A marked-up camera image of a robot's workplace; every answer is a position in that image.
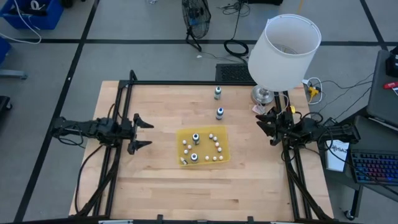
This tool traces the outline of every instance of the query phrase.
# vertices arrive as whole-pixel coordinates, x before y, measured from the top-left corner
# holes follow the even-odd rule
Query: lamp base
[[[266,90],[265,88],[259,85],[256,85],[255,87],[253,87],[251,91],[251,99],[253,103],[255,103],[256,105],[268,104],[272,102],[272,100],[274,99],[274,92]]]

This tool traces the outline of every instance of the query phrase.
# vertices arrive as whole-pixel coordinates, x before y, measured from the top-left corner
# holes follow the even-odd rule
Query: lamp shade
[[[266,90],[291,90],[303,80],[321,39],[318,27],[302,16],[269,19],[251,51],[249,73]]]

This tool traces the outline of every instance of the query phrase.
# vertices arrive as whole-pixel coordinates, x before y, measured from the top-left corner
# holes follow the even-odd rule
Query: yellow tray
[[[199,144],[195,145],[192,136],[193,134],[199,134]],[[221,152],[218,152],[216,147],[216,142],[209,138],[209,135],[213,134],[217,137],[217,142],[220,144],[218,147],[222,148]],[[186,140],[187,144],[183,145],[182,141]],[[188,154],[184,154],[184,150],[188,149]],[[198,155],[198,160],[194,163],[191,160],[191,154],[196,153]],[[200,164],[214,164],[221,162],[228,162],[231,158],[228,149],[228,136],[226,133],[225,126],[210,126],[204,128],[188,128],[181,129],[177,131],[177,159],[180,166],[192,166]],[[217,157],[217,161],[213,161],[213,156]],[[180,158],[184,158],[188,164],[184,165]]]

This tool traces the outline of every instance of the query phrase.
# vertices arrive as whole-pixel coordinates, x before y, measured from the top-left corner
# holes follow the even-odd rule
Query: keyboard
[[[398,185],[398,155],[352,152],[351,160],[357,183],[377,184],[365,173],[382,184]]]
[[[216,80],[229,82],[253,82],[248,66],[243,63],[218,63],[216,65]]]

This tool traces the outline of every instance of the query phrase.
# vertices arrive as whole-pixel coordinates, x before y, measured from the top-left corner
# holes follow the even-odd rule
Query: wooden tabletop
[[[103,82],[94,118],[105,117],[114,103],[118,82]],[[220,100],[214,100],[215,86],[134,85],[129,118],[134,113],[154,129],[139,129],[139,140],[153,143],[135,155],[124,142],[114,193],[111,218],[169,220],[293,221],[292,206],[282,145],[270,146],[269,138],[256,124],[251,86],[222,86]],[[289,91],[296,110],[308,113],[302,87]],[[274,103],[267,106],[269,110]],[[216,109],[224,108],[221,121]],[[224,164],[181,168],[176,162],[176,131],[211,125],[225,125],[231,160]],[[89,140],[85,158],[98,147]],[[317,150],[316,144],[309,147]],[[79,208],[98,186],[104,149],[86,164],[81,175]],[[307,189],[319,206],[333,216],[319,156],[302,150]],[[101,213],[104,212],[103,194]],[[301,217],[305,217],[297,190]]]

